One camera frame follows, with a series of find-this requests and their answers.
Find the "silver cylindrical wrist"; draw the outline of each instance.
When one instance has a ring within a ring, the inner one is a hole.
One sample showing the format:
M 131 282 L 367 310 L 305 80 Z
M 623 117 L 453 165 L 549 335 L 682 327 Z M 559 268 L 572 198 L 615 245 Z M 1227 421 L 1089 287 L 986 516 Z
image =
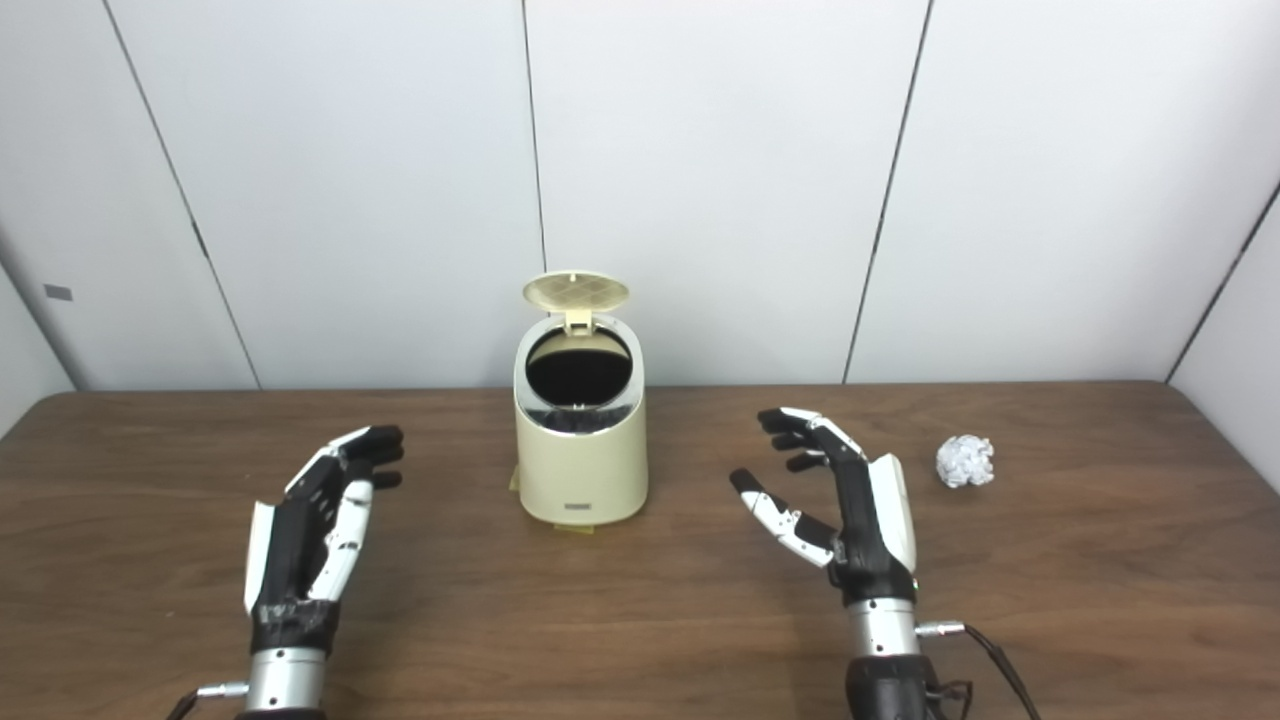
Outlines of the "silver cylindrical wrist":
M 253 655 L 244 710 L 320 707 L 325 652 L 311 647 L 264 650 Z
M 915 605 L 899 598 L 855 602 L 845 611 L 854 634 L 854 656 L 919 655 Z

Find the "robotic finger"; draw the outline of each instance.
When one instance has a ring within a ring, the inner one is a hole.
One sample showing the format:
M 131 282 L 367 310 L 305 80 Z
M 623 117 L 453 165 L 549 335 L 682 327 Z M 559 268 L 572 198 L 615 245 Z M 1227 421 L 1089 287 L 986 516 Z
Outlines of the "robotic finger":
M 765 492 L 764 486 L 748 470 L 736 470 L 730 482 L 737 489 L 751 515 L 765 527 L 783 547 L 806 561 L 826 568 L 835 557 L 836 528 L 799 510 L 788 510 L 785 500 Z

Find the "robotic hand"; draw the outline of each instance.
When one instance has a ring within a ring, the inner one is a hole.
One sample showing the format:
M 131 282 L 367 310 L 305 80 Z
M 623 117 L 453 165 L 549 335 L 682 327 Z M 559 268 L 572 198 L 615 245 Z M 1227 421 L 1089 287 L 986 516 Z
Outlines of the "robotic hand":
M 197 698 L 239 696 L 246 702 L 237 720 L 325 719 L 325 661 L 374 491 L 401 484 L 399 473 L 375 468 L 404 456 L 403 438 L 394 425 L 344 434 L 311 457 L 278 505 L 255 505 L 244 573 L 244 610 L 253 625 L 250 679 L 198 688 L 169 720 L 189 712 Z
M 893 455 L 868 462 L 835 423 L 809 410 L 778 407 L 759 414 L 776 450 L 801 450 L 787 460 L 800 473 L 826 466 L 836 477 L 841 528 L 788 509 L 745 469 L 730 480 L 742 502 L 774 538 L 809 562 L 827 569 L 841 591 L 852 623 L 854 659 L 845 676 L 845 694 L 854 720 L 946 720 L 943 700 L 964 702 L 969 712 L 973 684 L 940 684 L 918 638 L 969 633 L 987 648 L 1014 685 L 1030 716 L 1038 720 L 1004 651 L 959 621 L 915 624 L 915 532 Z

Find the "trash can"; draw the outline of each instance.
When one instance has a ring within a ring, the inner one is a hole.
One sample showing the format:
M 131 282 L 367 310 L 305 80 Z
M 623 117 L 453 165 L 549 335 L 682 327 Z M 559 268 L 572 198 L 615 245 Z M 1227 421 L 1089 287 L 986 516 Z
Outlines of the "trash can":
M 622 320 L 621 282 L 599 273 L 534 278 L 525 300 L 550 316 L 516 352 L 520 502 L 557 525 L 635 515 L 649 495 L 644 357 Z

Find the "black cable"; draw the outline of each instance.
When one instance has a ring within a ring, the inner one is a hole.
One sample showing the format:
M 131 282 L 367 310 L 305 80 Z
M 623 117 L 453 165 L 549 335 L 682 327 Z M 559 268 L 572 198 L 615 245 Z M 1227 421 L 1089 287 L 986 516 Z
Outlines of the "black cable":
M 974 628 L 973 625 L 966 624 L 964 626 L 964 632 L 969 633 L 969 637 L 978 641 L 978 644 L 987 651 L 987 655 L 991 656 L 991 661 L 1000 669 L 1000 674 L 1009 680 L 1009 687 L 1014 688 L 1014 694 L 1018 696 L 1018 700 L 1023 701 L 1023 707 L 1027 708 L 1027 715 L 1029 715 L 1032 720 L 1041 720 L 1039 712 L 1036 711 L 1036 703 L 1032 702 L 1032 696 L 1027 692 L 1027 685 L 1024 685 L 1023 679 L 1018 676 L 1018 670 L 1014 670 L 1014 664 L 1009 661 L 1004 648 L 987 639 L 987 635 L 979 633 L 978 628 Z
M 178 705 L 173 706 L 173 710 L 165 720 L 182 720 L 186 717 L 187 714 L 191 712 L 191 708 L 196 707 L 197 697 L 196 691 L 191 691 L 189 693 L 182 696 L 182 700 L 178 701 Z

